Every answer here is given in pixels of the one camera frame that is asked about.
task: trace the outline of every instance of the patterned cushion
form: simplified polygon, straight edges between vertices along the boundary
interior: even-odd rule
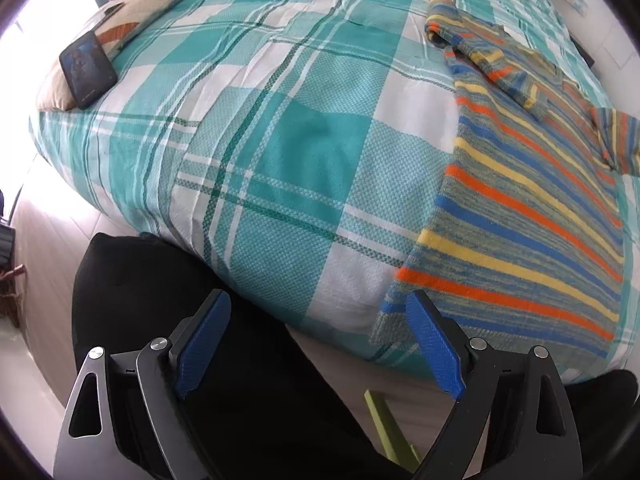
[[[124,3],[124,6],[106,20],[95,35],[109,59],[115,58],[119,51],[147,25],[158,19],[171,6],[180,0],[112,0],[100,10]],[[36,98],[36,108],[45,110],[71,110],[76,106],[66,83],[65,75],[56,58],[45,77]]]

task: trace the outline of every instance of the striped sweater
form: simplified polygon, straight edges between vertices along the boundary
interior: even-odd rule
[[[456,147],[424,227],[385,298],[376,343],[409,341],[421,288],[469,336],[562,369],[602,366],[619,321],[622,222],[613,171],[639,174],[638,122],[504,29],[431,0],[426,25],[456,89]]]

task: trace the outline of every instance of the black phone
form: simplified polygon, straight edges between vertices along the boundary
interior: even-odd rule
[[[81,110],[95,103],[118,81],[111,61],[92,30],[62,51],[60,66]]]

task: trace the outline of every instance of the blue gripper pad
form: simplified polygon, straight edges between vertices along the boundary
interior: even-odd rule
[[[226,292],[220,292],[216,303],[209,309],[178,357],[174,392],[179,399],[184,399],[200,385],[230,318],[231,298]]]
[[[409,294],[405,309],[409,327],[414,332],[422,355],[427,359],[438,381],[438,386],[458,400],[465,391],[458,354],[415,294]]]

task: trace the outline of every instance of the mattress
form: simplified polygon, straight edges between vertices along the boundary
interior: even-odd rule
[[[455,1],[610,106],[549,0]],[[428,375],[417,344],[369,342],[456,138],[452,78],[424,35],[427,2],[183,0],[116,57],[107,95],[87,110],[34,113],[30,131],[108,216],[198,254],[304,333]],[[620,182],[631,204],[635,181]],[[626,261],[628,316],[608,366],[635,338],[637,260]]]

